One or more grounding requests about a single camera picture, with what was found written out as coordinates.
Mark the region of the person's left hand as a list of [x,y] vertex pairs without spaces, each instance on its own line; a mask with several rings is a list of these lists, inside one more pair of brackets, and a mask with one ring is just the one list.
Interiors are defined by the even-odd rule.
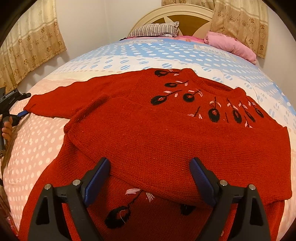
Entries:
[[10,141],[11,141],[11,137],[12,137],[12,132],[13,132],[13,127],[12,127],[12,123],[13,123],[13,119],[10,116],[8,120],[3,122],[3,127],[2,127],[2,137],[3,139],[6,141],[6,145],[8,146]]

